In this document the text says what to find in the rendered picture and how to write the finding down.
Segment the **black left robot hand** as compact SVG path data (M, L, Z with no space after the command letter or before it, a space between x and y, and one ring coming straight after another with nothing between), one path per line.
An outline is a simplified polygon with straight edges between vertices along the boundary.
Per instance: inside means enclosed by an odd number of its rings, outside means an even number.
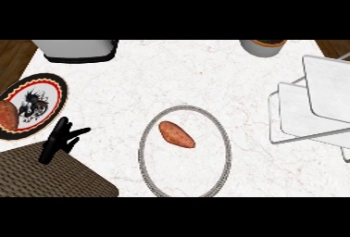
M59 150L69 153L75 143L80 141L80 136L90 132L90 128L71 130L71 127L72 123L68 121L68 117L62 117L43 144L43 152L38 157L41 164L47 165L50 163Z

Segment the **orange-brown squash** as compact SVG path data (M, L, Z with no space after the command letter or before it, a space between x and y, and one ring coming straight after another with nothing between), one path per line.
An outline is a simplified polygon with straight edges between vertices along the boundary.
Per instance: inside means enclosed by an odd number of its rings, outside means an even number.
M193 138L171 121L161 121L158 129L161 136L168 143L185 148L195 148Z

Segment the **round white grey-rimmed placemat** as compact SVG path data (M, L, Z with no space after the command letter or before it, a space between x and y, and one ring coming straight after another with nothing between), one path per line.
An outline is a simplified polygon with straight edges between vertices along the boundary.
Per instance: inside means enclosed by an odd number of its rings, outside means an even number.
M158 125L173 122L193 148L170 144ZM139 170L155 196L216 196L230 174L230 138L214 115L196 106L173 106L146 125L139 141Z

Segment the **white tiered shelf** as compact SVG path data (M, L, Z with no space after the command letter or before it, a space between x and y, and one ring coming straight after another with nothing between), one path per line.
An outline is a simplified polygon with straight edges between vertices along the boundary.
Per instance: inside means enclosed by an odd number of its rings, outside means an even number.
M350 52L338 58L303 56L304 75L279 82L267 101L278 102L279 132L272 144L313 140L337 146L350 164Z

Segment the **brown wicker basket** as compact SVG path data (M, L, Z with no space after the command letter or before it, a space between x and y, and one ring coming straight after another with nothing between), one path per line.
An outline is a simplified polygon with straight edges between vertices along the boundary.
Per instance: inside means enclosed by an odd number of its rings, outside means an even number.
M117 186L62 150L38 162L43 142L0 152L0 197L117 197Z

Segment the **black-rimmed decorated plate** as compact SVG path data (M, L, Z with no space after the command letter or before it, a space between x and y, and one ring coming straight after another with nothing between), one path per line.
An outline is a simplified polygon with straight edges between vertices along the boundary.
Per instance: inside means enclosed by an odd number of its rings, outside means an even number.
M18 128L0 127L0 140L19 140L34 135L55 120L65 107L66 83L55 74L38 73L16 83L0 94L0 100L12 102L18 110Z

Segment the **brown sweet potato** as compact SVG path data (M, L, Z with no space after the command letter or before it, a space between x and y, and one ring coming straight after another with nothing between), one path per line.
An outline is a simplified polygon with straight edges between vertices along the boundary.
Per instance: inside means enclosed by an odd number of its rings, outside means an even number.
M4 129L15 131L19 124L18 110L12 102L0 101L0 125Z

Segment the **grey and black appliance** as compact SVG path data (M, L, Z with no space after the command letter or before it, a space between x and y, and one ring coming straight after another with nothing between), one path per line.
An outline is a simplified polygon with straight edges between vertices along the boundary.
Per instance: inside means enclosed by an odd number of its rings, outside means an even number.
M117 53L118 40L34 40L52 63L83 64L109 61Z

